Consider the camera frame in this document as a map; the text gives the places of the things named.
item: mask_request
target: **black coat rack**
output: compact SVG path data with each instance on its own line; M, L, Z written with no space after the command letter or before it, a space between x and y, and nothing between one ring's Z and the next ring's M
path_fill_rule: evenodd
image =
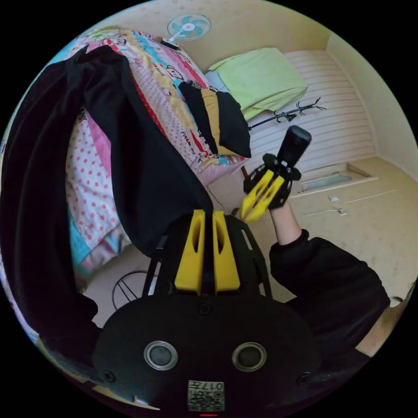
M320 97L318 99L316 99L315 103L308 104L307 106L302 106L302 107L299 106L299 102L297 102L296 103L296 109L290 110L288 112L277 113L278 111L276 110L276 111L273 112L274 116L272 116L271 118L268 118L268 119L266 119L262 122L259 122L259 123L256 123L254 125L249 126L248 130L251 131L256 126L260 126L263 123L272 121L273 119L276 119L276 121L278 123L280 123L280 120L279 120L280 118L286 118L290 122L291 120L293 120L297 116L297 113L299 113L300 115L304 115L303 111L307 110L307 109L316 108L316 109L319 109L319 110L326 110L326 108L323 108L321 106L317 106L317 103L319 102L319 100L320 100Z

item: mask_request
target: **pillow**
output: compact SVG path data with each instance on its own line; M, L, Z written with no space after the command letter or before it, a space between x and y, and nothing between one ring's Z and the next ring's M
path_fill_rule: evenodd
M275 111L302 97L308 88L296 68L277 48L260 48L209 67L218 76L248 121L263 110Z

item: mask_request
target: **bedsheet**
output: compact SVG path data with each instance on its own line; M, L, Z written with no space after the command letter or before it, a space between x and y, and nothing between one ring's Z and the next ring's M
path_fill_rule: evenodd
M243 162L244 158L213 155L200 136L178 86L187 80L211 86L187 53L164 47L144 32L107 27L80 35L48 64L67 59L86 45L88 51L108 45L127 57L150 116L204 185ZM3 135L0 168L13 118ZM215 164L208 164L211 159ZM76 285L83 291L91 274L130 244L113 201L110 142L84 109L74 122L65 170L71 255ZM1 249L0 278L17 318L35 342L37 333L27 326L8 287Z

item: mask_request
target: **floor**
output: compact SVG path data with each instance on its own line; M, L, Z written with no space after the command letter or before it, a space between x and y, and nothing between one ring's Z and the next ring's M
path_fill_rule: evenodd
M242 199L244 198L242 180L243 175L241 171L238 171L232 175L222 177L220 180L216 181L208 187L208 192L212 198L215 209L223 210L226 214L230 214L234 208L240 206ZM331 233L330 235L327 229L323 229L321 226L322 224L319 223L319 220L317 221L316 218L313 219L312 217L307 218L300 214L302 208L299 207L300 204L298 202L301 201L297 199L291 199L293 211L295 212L295 216L300 222L301 226L308 228L313 233L313 236L315 233L318 233L320 236L323 236L326 239L333 240L332 237L334 236L334 233ZM270 214L264 214L261 219L256 222L251 222L249 226L256 241L258 242L259 247L261 248L261 251L264 254L267 262L267 267L269 267L269 251L271 246L276 242L276 236ZM134 300L136 297L139 297L142 294L142 288L145 281L145 273L135 273L126 277L123 280L124 283L120 282L120 286L117 286L116 283L122 276L134 270L142 270L145 272L148 269L149 262L149 258L141 254L133 246L129 246L121 255L115 257L107 265L105 265L94 274L91 280L91 284L84 294L95 300L98 304L98 314L93 319L93 321L99 327L103 327L106 320L115 312L113 302L115 303L116 308L120 308L125 303L128 303L128 301ZM398 284L394 286L389 281L386 283L386 281L385 278L382 277L383 285L387 289L390 297L404 297L404 293L406 294L409 290L409 287L406 283L400 283L398 281ZM270 283L274 299L280 302L287 302L294 297L291 292L278 284L273 278L270 278Z

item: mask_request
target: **sticker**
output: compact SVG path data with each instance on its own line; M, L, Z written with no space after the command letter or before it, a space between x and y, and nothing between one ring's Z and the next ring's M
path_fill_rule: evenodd
M189 380L187 392L189 411L217 412L225 410L223 382Z

